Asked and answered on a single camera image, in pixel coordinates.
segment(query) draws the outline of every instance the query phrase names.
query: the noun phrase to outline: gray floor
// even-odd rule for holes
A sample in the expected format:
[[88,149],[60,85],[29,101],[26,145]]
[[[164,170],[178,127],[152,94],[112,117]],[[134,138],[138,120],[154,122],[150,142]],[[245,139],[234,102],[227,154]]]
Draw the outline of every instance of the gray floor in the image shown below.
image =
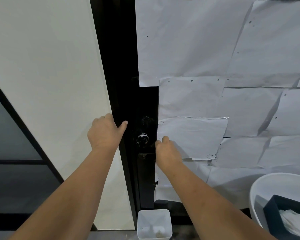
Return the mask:
[[[170,240],[199,240],[193,226],[172,226]],[[6,240],[13,232],[0,232],[0,240]],[[97,231],[91,232],[88,240],[138,240],[136,231]]]

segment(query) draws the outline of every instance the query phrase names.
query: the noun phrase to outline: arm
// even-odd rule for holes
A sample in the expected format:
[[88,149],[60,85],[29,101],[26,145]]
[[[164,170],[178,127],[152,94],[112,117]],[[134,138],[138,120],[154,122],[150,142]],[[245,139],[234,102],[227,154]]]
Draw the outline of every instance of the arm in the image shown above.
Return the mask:
[[201,240],[275,240],[189,170],[167,136],[155,145],[156,163],[176,190]]
[[117,128],[111,114],[95,119],[88,132],[90,154],[10,240],[87,239],[127,124]]

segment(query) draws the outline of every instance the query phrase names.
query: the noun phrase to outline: white bucket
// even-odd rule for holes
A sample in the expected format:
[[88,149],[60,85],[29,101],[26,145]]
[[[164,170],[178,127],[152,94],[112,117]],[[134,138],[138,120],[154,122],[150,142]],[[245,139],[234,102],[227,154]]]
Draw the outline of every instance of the white bucket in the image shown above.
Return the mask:
[[292,173],[270,173],[258,178],[251,186],[249,208],[251,218],[269,231],[264,206],[273,195],[300,202],[300,175]]
[[140,210],[137,234],[140,240],[169,240],[172,237],[170,212],[162,210]]

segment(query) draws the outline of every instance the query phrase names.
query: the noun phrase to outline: hand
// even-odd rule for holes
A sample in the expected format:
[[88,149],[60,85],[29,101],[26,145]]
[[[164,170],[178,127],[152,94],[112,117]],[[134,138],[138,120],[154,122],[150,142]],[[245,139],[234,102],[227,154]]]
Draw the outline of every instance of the hand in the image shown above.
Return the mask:
[[92,149],[110,148],[116,150],[128,125],[128,121],[123,121],[117,128],[112,114],[108,113],[99,119],[94,119],[88,131],[88,139]]
[[182,163],[180,152],[167,136],[162,138],[162,142],[159,140],[155,142],[155,153],[155,161],[163,172],[175,163]]

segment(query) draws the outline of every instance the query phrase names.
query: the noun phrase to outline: paper covered wall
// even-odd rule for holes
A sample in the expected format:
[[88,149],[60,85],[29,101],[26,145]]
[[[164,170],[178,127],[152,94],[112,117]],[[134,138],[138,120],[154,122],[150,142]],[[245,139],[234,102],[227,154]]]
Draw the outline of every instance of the paper covered wall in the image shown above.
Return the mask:
[[[171,137],[238,208],[258,177],[300,174],[300,1],[135,1],[139,83],[159,86],[158,139]],[[156,175],[155,200],[179,201]]]

